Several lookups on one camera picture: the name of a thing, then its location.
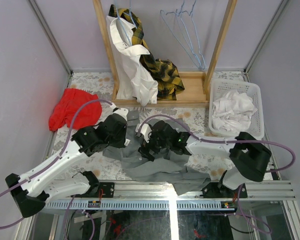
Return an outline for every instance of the red cloth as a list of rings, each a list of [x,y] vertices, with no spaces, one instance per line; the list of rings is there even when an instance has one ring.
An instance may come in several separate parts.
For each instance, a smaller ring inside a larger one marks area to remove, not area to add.
[[[60,102],[55,106],[49,118],[49,130],[56,131],[65,124],[69,128],[76,111],[86,102],[96,99],[98,99],[97,95],[92,95],[80,89],[66,88]],[[80,111],[74,121],[73,128],[80,129],[95,125],[101,116],[101,112],[100,102],[90,103]]]

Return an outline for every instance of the white shirt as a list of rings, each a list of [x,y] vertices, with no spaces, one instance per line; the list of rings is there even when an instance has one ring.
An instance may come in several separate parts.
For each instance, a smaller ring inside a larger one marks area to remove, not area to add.
[[[123,18],[120,18],[128,38],[132,39],[135,27]],[[136,97],[142,106],[148,103],[157,103],[158,82],[139,62],[140,55],[149,55],[150,52],[141,44],[129,46],[126,34],[117,17],[106,17],[108,34],[119,77],[117,99],[132,99]]]

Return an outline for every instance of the wooden clothing rack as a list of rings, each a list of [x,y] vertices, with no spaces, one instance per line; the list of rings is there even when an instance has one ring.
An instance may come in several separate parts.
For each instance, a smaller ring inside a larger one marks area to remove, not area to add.
[[[204,71],[181,71],[179,75],[182,79],[185,90],[177,94],[177,100],[158,100],[156,104],[148,104],[147,107],[175,107],[175,108],[208,108],[210,99],[210,83],[215,71],[221,48],[224,44],[226,34],[234,14],[237,0],[228,0],[218,38],[215,43],[211,62],[207,72]],[[119,89],[119,76],[116,68],[115,58],[112,52],[108,35],[106,16],[102,8],[101,0],[93,0],[95,14],[98,19],[106,54],[114,79],[112,101],[117,106],[131,107],[139,106],[140,103],[134,99],[116,99]]]

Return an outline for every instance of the wooden post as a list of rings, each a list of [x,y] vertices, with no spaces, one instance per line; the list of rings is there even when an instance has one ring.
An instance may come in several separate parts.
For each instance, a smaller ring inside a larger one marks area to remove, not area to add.
[[[235,11],[235,7],[237,4],[237,0],[228,0],[228,5],[226,6],[225,9],[225,13],[224,13],[224,17],[222,20],[222,24],[221,24],[221,28],[219,31],[219,35],[218,38],[216,40],[215,43],[215,47],[213,50],[213,54],[212,54],[212,58],[211,58],[211,62],[209,65],[209,69],[208,72],[206,73],[206,77],[205,77],[205,81],[204,81],[204,92],[206,94],[206,97],[208,99],[208,101],[210,100],[210,83],[211,83],[211,78],[212,75],[214,74],[216,65],[217,65],[217,61],[219,58],[219,54],[221,52],[222,46],[224,44],[225,38],[226,38],[226,34],[231,22],[231,18],[232,15],[234,14]]]
[[[94,5],[96,17],[99,22],[99,27],[103,38],[106,55],[108,57],[111,72],[114,79],[114,91],[117,91],[119,89],[119,76],[116,68],[115,58],[112,53],[111,43],[110,43],[108,30],[107,30],[106,17],[102,9],[101,0],[93,0],[93,5]]]

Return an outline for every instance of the floral tablecloth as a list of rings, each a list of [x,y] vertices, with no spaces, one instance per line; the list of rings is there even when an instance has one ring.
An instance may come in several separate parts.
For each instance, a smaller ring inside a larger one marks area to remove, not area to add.
[[[215,72],[212,78],[243,81],[240,71],[219,71]],[[110,72],[80,72],[73,75],[70,87],[81,89],[91,94],[97,94],[100,99],[111,100],[114,80]],[[174,118],[182,118],[195,134],[201,136],[210,135],[208,127],[209,110],[205,108],[128,107],[128,109],[138,110],[141,121],[155,114],[165,114]],[[111,112],[112,110],[103,103],[100,121],[103,121]],[[66,125],[57,131],[52,153],[63,147],[68,131],[69,129]],[[212,180],[218,180],[222,173],[227,169],[231,169],[234,164],[226,158],[201,154],[190,156],[187,166],[210,174]],[[104,157],[99,152],[91,157],[87,157],[86,160],[81,161],[79,164],[71,166],[58,179],[71,178],[74,174],[81,171],[93,171],[99,180],[131,180],[123,171],[119,160]],[[265,179],[271,180],[271,175],[267,173]]]

